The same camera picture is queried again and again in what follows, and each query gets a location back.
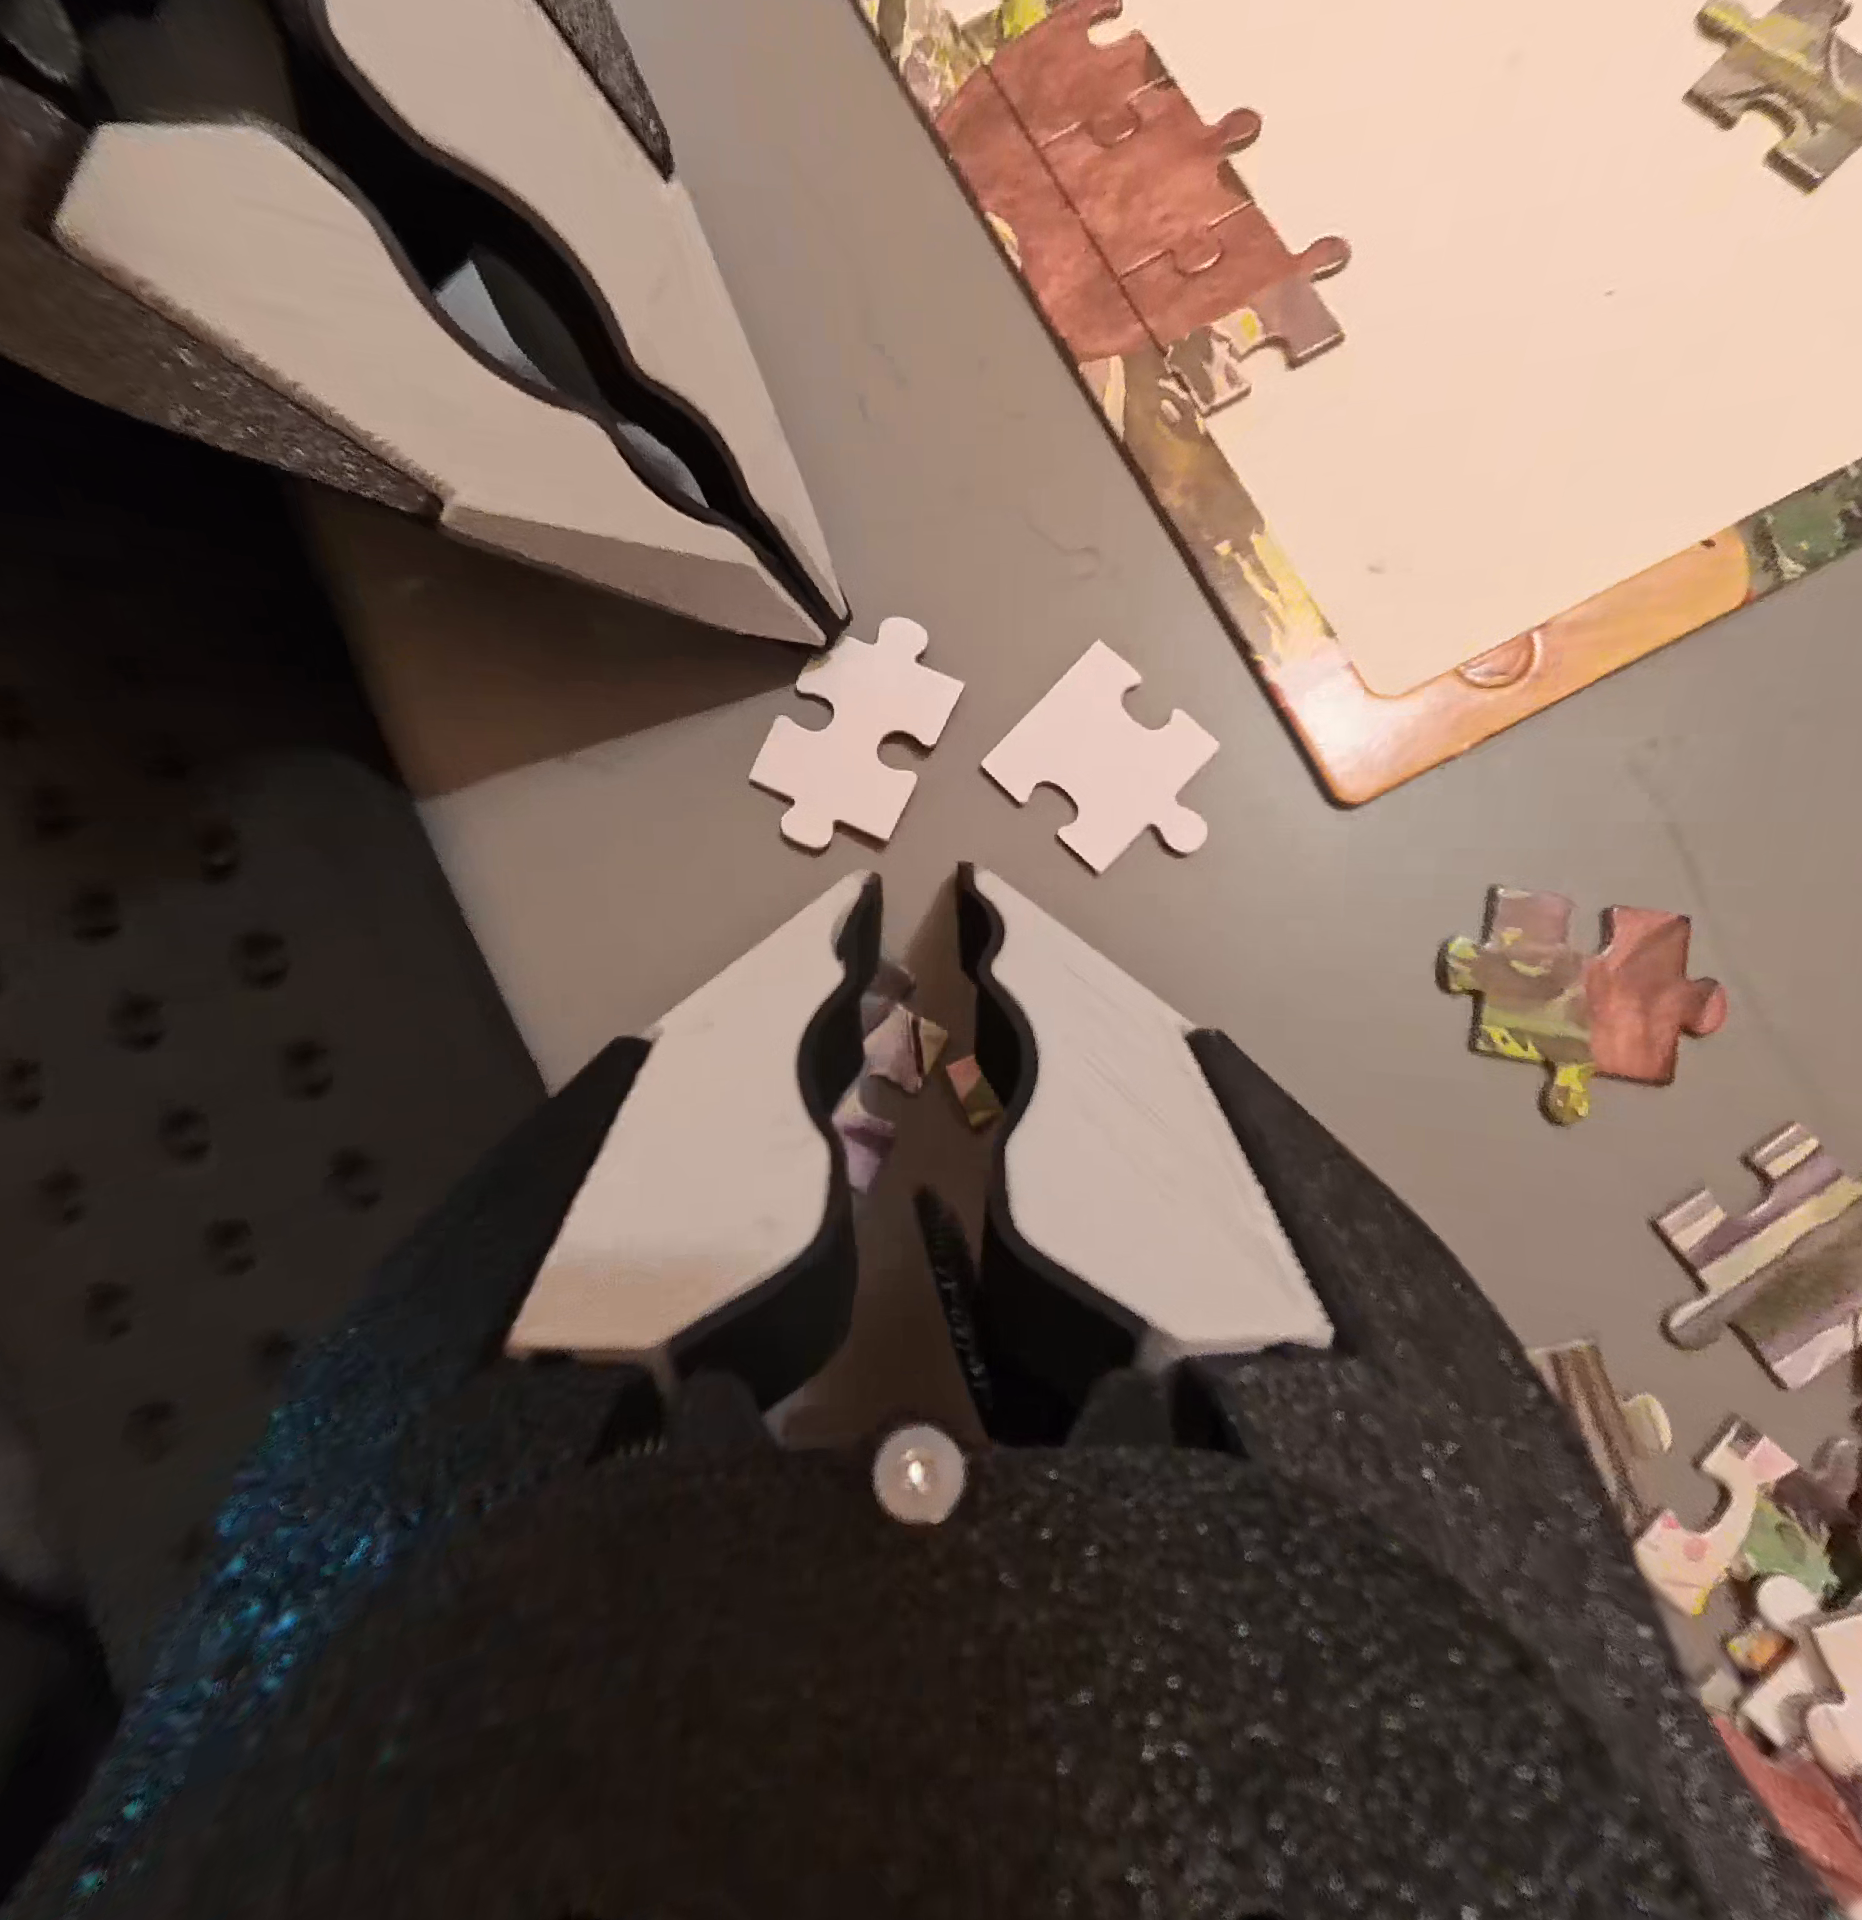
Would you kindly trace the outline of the cardboard puzzle frame tray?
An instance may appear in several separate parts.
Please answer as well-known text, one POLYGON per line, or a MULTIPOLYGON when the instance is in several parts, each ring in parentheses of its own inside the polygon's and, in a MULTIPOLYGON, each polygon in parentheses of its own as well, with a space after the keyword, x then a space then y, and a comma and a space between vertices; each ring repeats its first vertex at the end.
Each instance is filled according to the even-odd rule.
POLYGON ((1862 545, 1862 151, 1684 107, 1704 0, 1136 0, 1343 343, 1200 419, 987 65, 907 82, 1317 781, 1369 807, 1862 545))

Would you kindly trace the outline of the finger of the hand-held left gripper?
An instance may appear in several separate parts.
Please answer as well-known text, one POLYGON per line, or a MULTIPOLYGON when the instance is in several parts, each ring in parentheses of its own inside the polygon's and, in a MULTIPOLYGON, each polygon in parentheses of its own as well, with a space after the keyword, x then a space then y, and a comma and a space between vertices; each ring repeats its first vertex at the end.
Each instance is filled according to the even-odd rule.
POLYGON ((99 124, 58 249, 390 461, 440 527, 724 636, 820 647, 748 533, 672 503, 609 426, 496 372, 370 207, 268 124, 99 124))
POLYGON ((513 207, 575 274, 628 411, 708 503, 773 564, 813 619, 846 624, 820 517, 762 385, 724 266, 672 143, 648 143, 648 93, 609 12, 535 0, 316 7, 355 89, 435 166, 513 207))

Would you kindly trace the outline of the green and brown puzzle piece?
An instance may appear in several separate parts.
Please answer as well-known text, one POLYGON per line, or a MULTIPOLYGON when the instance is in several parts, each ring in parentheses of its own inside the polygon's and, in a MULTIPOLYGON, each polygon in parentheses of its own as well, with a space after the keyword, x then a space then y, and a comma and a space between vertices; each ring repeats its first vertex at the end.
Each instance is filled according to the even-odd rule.
POLYGON ((1537 1066, 1537 1115, 1575 1130, 1599 1081, 1666 1088, 1678 1045, 1730 1030, 1730 985, 1694 977, 1694 923, 1607 904, 1599 948, 1575 937, 1575 899, 1492 889, 1479 931, 1442 948, 1442 995, 1475 998, 1469 1045, 1537 1066))

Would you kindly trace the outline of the white-backed yellow-green puzzle piece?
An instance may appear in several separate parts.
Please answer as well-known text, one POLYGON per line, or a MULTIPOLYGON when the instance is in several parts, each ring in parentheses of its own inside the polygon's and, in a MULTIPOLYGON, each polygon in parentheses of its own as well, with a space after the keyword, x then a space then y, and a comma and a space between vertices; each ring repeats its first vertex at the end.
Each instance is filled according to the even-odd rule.
POLYGON ((1847 18, 1847 0, 1779 0, 1768 12, 1704 0, 1700 35, 1716 41, 1716 58, 1684 107, 1721 131, 1752 111, 1768 120, 1768 166, 1813 195, 1862 151, 1862 45, 1847 18))

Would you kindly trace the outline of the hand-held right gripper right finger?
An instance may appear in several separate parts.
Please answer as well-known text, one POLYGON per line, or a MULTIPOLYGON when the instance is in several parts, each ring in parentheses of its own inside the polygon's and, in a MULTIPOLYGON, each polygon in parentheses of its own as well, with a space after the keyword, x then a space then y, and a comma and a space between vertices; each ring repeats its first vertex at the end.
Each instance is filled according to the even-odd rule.
POLYGON ((958 958, 978 985, 978 1066, 998 1098, 983 1332, 1080 1408, 1107 1374, 1334 1351, 1317 1295, 1221 1095, 1200 1030, 966 866, 958 958))

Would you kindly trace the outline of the black dimpled chair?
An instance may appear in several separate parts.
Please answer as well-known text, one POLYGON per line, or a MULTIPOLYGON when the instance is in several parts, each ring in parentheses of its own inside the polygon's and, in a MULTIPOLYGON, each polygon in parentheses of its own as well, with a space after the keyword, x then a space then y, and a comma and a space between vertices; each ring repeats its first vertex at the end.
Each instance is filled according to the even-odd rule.
POLYGON ((0 361, 0 1351, 124 1682, 535 1106, 286 479, 0 361))

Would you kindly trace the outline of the green and yellow puzzle piece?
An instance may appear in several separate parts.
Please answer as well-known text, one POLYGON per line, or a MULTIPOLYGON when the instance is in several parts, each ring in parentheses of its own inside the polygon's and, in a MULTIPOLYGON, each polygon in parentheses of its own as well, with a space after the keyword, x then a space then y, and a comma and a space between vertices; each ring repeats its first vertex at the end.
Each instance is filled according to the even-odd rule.
POLYGON ((1004 41, 1045 24, 1045 0, 992 0, 992 7, 958 7, 958 0, 863 0, 858 7, 877 45, 907 70, 920 65, 983 65, 1004 41))

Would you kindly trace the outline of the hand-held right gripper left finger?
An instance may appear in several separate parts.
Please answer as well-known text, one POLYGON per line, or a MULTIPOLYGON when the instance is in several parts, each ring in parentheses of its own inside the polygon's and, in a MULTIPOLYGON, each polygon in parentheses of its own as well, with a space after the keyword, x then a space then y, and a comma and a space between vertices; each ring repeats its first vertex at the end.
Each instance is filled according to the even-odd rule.
POLYGON ((503 1354, 787 1405, 858 1295, 838 1106, 863 1088, 883 876, 846 876, 641 1037, 628 1095, 516 1301, 503 1354))

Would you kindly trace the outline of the pile of puzzle pieces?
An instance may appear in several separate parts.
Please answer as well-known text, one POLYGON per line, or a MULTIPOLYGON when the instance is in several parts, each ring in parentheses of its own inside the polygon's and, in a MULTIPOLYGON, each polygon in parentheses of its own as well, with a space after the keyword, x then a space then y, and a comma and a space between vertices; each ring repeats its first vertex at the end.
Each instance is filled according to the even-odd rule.
MULTIPOLYGON (((1505 1622, 1694 1842, 1694 1880, 1716 1886, 1710 1917, 1800 1917, 1811 1880, 1840 1917, 1862 1917, 1862 1510, 1840 1505, 1862 1468, 1853 1482, 1821 1482, 1830 1455, 1813 1475, 1764 1468, 1754 1426, 1733 1420, 1700 1455, 1721 1483, 1710 1528, 1632 1510, 1626 1426, 1624 1418, 1604 1426, 1599 1351, 1521 1354, 1427 1220, 1227 1034, 1181 1037, 1334 1332, 1214 1354, 1221 1374, 1185 1367, 1192 1396, 1175 1408, 1214 1420, 1214 1442, 1243 1442, 1254 1468, 1364 1519, 1377 1553, 1403 1542, 1505 1622), (1678 1708, 1644 1609, 1649 1591, 1666 1609, 1710 1609, 1721 1578, 1752 1584, 1752 1609, 1800 1649, 1739 1703, 1678 1708)), ((1092 1256, 1118 1256, 1118 1227, 1062 1251, 1062 1227, 1085 1227, 1085 1198, 1118 1198, 1118 1173, 1092 1173, 1092 1143, 1112 1137, 1062 1143, 1062 1227, 1037 1227, 1008 1157, 1039 1095, 1062 1095, 1062 1066, 1054 1072, 998 977, 983 980, 978 1052, 948 1066, 966 1110, 998 1130, 983 1256, 941 1193, 919 1187, 912 1209, 978 1420, 998 1442, 1062 1442, 1085 1408, 1139 1408, 1136 1384, 1118 1394, 1118 1361, 1148 1361, 1148 1307, 1118 1307, 1118 1278, 1092 1278, 1092 1256)), ((1654 1214, 1704 1287, 1666 1337, 1710 1347, 1733 1328, 1779 1384, 1806 1384, 1862 1347, 1862 1183, 1806 1130, 1764 1137, 1752 1166, 1764 1205, 1746 1214, 1721 1214, 1710 1193, 1654 1214)))

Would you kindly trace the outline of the grey desk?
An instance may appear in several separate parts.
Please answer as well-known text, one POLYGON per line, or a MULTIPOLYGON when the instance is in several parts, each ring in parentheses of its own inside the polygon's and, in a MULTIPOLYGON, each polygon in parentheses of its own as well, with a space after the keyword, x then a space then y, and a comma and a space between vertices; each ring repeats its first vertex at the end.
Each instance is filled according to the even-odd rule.
POLYGON ((1521 1351, 1599 1337, 1662 1396, 1654 1510, 1710 1519, 1700 1448, 1739 1418, 1800 1463, 1853 1426, 1853 1374, 1775 1394, 1739 1337, 1674 1351, 1684 1267, 1649 1214, 1784 1122, 1862 1166, 1862 550, 1492 746, 1342 808, 1181 564, 1136 469, 966 207, 851 7, 617 7, 724 280, 751 330, 851 626, 919 619, 966 699, 897 832, 813 857, 751 760, 795 699, 779 647, 502 564, 356 498, 298 496, 316 571, 473 937, 547 1088, 724 977, 851 870, 883 948, 971 1052, 958 866, 1221 1030, 1479 1278, 1521 1351), (1136 720, 1185 710, 1203 848, 1139 832, 1107 876, 1075 807, 983 760, 1107 640, 1136 720), (1733 1017, 1678 1081, 1599 1081, 1549 1130, 1536 1072, 1469 1052, 1436 980, 1484 889, 1694 919, 1733 1017))

